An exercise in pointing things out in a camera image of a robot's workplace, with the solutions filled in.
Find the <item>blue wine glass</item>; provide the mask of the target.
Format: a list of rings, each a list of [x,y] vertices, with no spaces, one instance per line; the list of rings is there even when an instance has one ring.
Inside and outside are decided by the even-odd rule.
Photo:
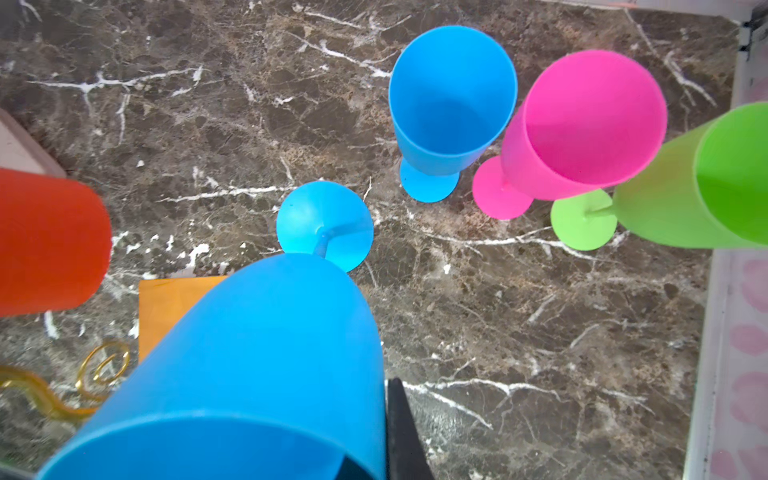
[[[422,203],[448,197],[504,132],[517,97],[515,66],[487,34],[444,26],[411,41],[388,88],[405,192]]]
[[[362,199],[290,193],[282,251],[230,275],[163,337],[43,479],[334,479],[387,475],[383,353],[350,278],[372,246]]]

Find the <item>blue wine glass front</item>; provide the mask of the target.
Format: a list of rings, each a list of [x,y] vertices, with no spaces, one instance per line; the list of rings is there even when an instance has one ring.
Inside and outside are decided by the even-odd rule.
[[[230,275],[163,337],[43,479],[334,479],[387,475],[383,353],[350,278],[372,246],[362,199],[290,193],[282,251]]]

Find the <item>red wine glass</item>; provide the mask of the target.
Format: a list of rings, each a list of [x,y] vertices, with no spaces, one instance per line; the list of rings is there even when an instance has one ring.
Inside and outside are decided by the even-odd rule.
[[[1,315],[76,308],[109,267],[111,222],[101,198],[69,179],[1,170]]]

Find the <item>green wine glass front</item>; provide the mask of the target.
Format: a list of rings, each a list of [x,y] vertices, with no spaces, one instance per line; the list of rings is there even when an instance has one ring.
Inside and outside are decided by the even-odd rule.
[[[665,143],[612,193],[598,189],[553,203],[566,246],[591,251],[617,226],[651,242],[689,249],[767,246],[767,105],[742,105]]]

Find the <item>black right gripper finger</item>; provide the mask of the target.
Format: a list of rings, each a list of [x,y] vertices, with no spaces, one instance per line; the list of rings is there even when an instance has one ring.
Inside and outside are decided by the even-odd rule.
[[[388,479],[434,480],[399,378],[387,383],[386,419]]]

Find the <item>pink rectangular case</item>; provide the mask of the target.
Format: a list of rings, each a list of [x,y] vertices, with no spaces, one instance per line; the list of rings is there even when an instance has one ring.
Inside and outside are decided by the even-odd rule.
[[[1,110],[1,167],[66,178],[61,165],[7,111]]]

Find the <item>magenta wine glass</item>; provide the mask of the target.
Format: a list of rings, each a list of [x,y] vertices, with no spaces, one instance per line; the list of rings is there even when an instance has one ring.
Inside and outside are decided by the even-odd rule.
[[[616,186],[651,163],[667,126],[661,88],[638,62],[605,50],[567,55],[537,78],[500,155],[476,171],[473,200],[487,216],[510,220],[536,200]]]

